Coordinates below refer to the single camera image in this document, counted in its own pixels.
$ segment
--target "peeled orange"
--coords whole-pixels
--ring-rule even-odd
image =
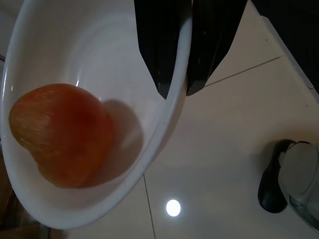
[[[113,123],[101,102],[68,84],[47,85],[22,96],[10,111],[9,124],[43,177],[64,188],[86,183],[113,142]]]

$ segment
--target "white tile floor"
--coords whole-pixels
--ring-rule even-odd
[[[228,55],[209,86],[186,99],[169,143],[147,171],[149,198],[142,179],[110,214],[52,231],[52,239],[318,237],[291,209],[273,215],[258,205],[271,142],[316,142],[319,135],[319,105],[259,21],[248,2]],[[176,218],[165,212],[170,199],[181,203]]]

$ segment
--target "black object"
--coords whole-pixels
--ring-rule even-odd
[[[278,159],[280,154],[286,152],[292,143],[296,142],[290,139],[283,139],[276,143],[271,161],[264,171],[259,184],[258,202],[263,209],[270,213],[280,213],[287,206],[287,201],[278,183],[280,171]]]
[[[319,1],[252,0],[319,92]]]
[[[247,0],[193,0],[187,95],[201,90],[227,54]],[[190,0],[134,0],[140,53],[166,99],[176,60],[180,5]]]

